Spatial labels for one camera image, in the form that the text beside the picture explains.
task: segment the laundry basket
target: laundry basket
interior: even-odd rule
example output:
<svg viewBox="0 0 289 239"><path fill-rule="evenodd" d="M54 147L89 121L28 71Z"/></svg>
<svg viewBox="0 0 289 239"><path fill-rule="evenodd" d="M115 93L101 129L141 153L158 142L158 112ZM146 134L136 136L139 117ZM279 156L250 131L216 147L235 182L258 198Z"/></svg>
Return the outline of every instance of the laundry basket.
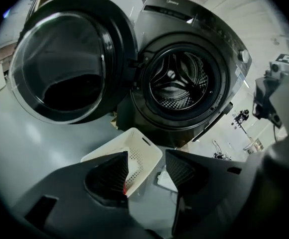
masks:
<svg viewBox="0 0 289 239"><path fill-rule="evenodd" d="M129 197L149 176L162 158L162 151L138 129L132 127L103 146L87 154L81 162L97 157L128 152L128 176L126 178L126 196Z"/></svg>

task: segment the cable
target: cable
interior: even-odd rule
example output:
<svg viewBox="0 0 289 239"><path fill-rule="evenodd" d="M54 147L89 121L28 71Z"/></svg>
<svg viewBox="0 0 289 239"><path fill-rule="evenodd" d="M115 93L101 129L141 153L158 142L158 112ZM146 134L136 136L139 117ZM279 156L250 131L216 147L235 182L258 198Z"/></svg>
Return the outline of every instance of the cable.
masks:
<svg viewBox="0 0 289 239"><path fill-rule="evenodd" d="M277 142L275 128L276 128L275 125L273 125L274 139L275 139L275 142Z"/></svg>
<svg viewBox="0 0 289 239"><path fill-rule="evenodd" d="M222 150L220 145L218 145L218 143L215 140L212 140L213 145L215 146L216 152L219 154L222 154Z"/></svg>
<svg viewBox="0 0 289 239"><path fill-rule="evenodd" d="M213 154L214 158L232 160L230 156L222 153L220 145L215 140L212 140L212 143L216 149L216 153Z"/></svg>

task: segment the door glass window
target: door glass window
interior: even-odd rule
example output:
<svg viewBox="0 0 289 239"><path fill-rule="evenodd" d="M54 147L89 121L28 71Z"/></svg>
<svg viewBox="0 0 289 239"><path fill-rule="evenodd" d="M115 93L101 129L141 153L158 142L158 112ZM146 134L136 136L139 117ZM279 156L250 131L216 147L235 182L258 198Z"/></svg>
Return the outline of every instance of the door glass window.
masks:
<svg viewBox="0 0 289 239"><path fill-rule="evenodd" d="M74 122L102 98L104 61L92 21L74 12L56 13L36 24L18 45L10 68L12 89L39 119Z"/></svg>

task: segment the brand logo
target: brand logo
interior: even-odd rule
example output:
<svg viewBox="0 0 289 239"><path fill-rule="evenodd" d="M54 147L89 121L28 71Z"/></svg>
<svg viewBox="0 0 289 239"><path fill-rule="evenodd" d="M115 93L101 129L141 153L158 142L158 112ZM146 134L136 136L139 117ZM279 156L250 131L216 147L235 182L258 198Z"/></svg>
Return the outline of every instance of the brand logo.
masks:
<svg viewBox="0 0 289 239"><path fill-rule="evenodd" d="M167 0L166 2L167 2L167 3L172 3L172 4L175 4L175 5L179 5L179 3L178 3L178 2L175 2L175 1L172 1L172 0Z"/></svg>

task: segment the front-loading washing machine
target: front-loading washing machine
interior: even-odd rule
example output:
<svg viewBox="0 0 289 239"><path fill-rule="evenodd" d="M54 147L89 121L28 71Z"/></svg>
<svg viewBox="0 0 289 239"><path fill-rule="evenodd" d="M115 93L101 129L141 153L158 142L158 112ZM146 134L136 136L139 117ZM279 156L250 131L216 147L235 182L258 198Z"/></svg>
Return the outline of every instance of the front-loading washing machine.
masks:
<svg viewBox="0 0 289 239"><path fill-rule="evenodd" d="M234 31L188 0L146 0L134 28L110 0L50 0L26 22L9 78L45 122L95 120L128 94L145 127L181 135L225 109L250 65Z"/></svg>

